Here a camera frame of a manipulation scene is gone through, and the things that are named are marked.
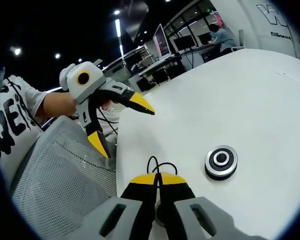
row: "window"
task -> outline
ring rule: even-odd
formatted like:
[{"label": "window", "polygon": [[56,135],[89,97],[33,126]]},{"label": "window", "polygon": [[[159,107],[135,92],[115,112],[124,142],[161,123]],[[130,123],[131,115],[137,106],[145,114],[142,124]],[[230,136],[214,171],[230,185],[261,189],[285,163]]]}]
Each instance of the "window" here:
[{"label": "window", "polygon": [[216,10],[209,0],[201,0],[197,5],[203,13],[210,13],[212,10]]},{"label": "window", "polygon": [[172,25],[177,29],[180,30],[182,27],[186,26],[185,21],[181,17],[177,17],[176,20],[172,22]]},{"label": "window", "polygon": [[169,25],[164,29],[164,32],[168,37],[170,37],[173,34],[174,30],[173,30],[172,26]]},{"label": "window", "polygon": [[202,45],[202,43],[198,36],[200,36],[202,34],[207,34],[210,32],[204,19],[200,19],[200,20],[194,22],[192,25],[190,25],[190,29],[191,29],[196,41],[198,42],[199,46]]},{"label": "window", "polygon": [[183,17],[187,23],[193,22],[192,19],[200,16],[200,12],[198,11],[198,7],[193,5],[188,10],[186,10],[183,14]]},{"label": "window", "polygon": [[210,14],[210,15],[207,16],[205,19],[207,20],[207,22],[208,22],[209,24],[217,24],[217,23],[218,23],[218,22],[217,22],[217,19],[216,19],[216,16],[213,15],[213,14]]}]

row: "white t-shirt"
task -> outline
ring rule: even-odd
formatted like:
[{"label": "white t-shirt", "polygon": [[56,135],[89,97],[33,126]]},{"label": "white t-shirt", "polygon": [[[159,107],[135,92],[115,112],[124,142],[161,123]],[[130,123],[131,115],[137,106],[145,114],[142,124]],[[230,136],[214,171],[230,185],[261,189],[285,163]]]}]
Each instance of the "white t-shirt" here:
[{"label": "white t-shirt", "polygon": [[[46,96],[31,87],[21,77],[11,75],[10,81],[34,117]],[[0,90],[0,169],[9,188],[25,155],[43,131],[32,121],[20,96],[7,79]]]}]

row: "white table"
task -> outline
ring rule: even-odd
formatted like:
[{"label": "white table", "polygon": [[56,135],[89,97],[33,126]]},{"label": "white table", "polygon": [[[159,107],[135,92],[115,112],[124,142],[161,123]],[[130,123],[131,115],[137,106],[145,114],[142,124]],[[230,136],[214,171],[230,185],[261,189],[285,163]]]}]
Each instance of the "white table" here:
[{"label": "white table", "polygon": [[[193,193],[232,215],[244,233],[274,239],[289,226],[300,210],[300,60],[243,49],[145,97],[155,116],[121,114],[118,196],[154,155],[174,163]],[[204,169],[207,153],[219,145],[238,154],[237,170],[225,181],[211,180]]]}]

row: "black cable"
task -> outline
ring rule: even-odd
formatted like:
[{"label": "black cable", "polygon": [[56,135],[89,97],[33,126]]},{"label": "black cable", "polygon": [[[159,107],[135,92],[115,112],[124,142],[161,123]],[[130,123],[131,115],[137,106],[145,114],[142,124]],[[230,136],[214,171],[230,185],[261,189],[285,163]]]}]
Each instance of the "black cable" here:
[{"label": "black cable", "polygon": [[23,109],[28,113],[29,117],[34,122],[34,124],[36,124],[39,128],[41,128],[41,126],[38,124],[38,122],[35,120],[35,118],[31,115],[30,111],[28,110],[28,108],[27,108],[27,106],[24,102],[24,99],[22,98],[22,96],[20,95],[18,90],[16,89],[14,83],[8,77],[6,79],[8,80],[9,84],[13,87],[14,91],[16,92],[18,97],[20,98],[20,104],[23,106]]},{"label": "black cable", "polygon": [[163,166],[163,165],[170,165],[170,166],[172,166],[172,167],[174,168],[174,170],[175,170],[175,175],[178,175],[178,169],[177,169],[177,167],[176,167],[173,163],[171,163],[171,162],[163,162],[163,163],[160,163],[160,164],[159,164],[159,163],[158,163],[158,160],[157,160],[157,158],[156,158],[155,156],[151,156],[151,157],[149,158],[149,160],[148,160],[148,164],[147,164],[147,166],[146,166],[146,173],[147,173],[147,174],[149,173],[149,165],[150,165],[151,159],[154,159],[154,160],[155,160],[155,165],[156,165],[156,167],[152,170],[152,173],[154,173],[154,172],[156,171],[156,173],[159,174],[159,173],[160,173],[159,168],[160,168],[161,166]]},{"label": "black cable", "polygon": [[174,168],[175,175],[178,175],[178,169],[177,169],[177,167],[176,167],[173,163],[171,163],[171,162],[163,162],[163,163],[160,163],[158,166],[156,166],[156,167],[152,170],[152,172],[154,173],[156,169],[159,169],[159,168],[160,168],[161,166],[163,166],[163,165],[170,165],[170,166],[172,166],[172,167]]},{"label": "black cable", "polygon": [[146,173],[148,174],[149,173],[149,165],[150,165],[150,162],[151,162],[151,159],[154,159],[155,160],[155,164],[156,164],[156,168],[157,168],[157,171],[156,173],[158,174],[159,173],[159,163],[158,163],[158,160],[155,156],[151,156],[148,160],[148,164],[146,166]]},{"label": "black cable", "polygon": [[102,114],[102,116],[104,117],[104,121],[106,121],[106,122],[109,124],[110,128],[112,128],[112,130],[115,132],[115,134],[118,135],[117,131],[114,129],[114,127],[113,127],[113,126],[111,125],[111,123],[108,121],[108,119],[106,118],[106,116],[104,115],[104,113],[101,111],[101,109],[98,108],[98,110],[99,110],[99,112]]},{"label": "black cable", "polygon": [[194,50],[190,47],[191,55],[192,55],[192,69],[194,69],[195,59],[194,59]]},{"label": "black cable", "polygon": [[118,124],[119,122],[118,121],[109,121],[109,120],[105,120],[101,117],[97,117],[98,120],[101,120],[101,121],[104,121],[104,122],[107,122],[107,123],[111,123],[111,124]]}]

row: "person sitting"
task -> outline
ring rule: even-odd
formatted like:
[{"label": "person sitting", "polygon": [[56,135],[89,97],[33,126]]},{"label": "person sitting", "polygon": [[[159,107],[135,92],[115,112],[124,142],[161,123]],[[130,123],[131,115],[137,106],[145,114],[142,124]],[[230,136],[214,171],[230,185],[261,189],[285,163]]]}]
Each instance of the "person sitting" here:
[{"label": "person sitting", "polygon": [[209,41],[209,45],[220,45],[219,57],[232,53],[231,48],[237,47],[231,33],[216,24],[210,24],[209,29],[212,31],[213,39]]}]

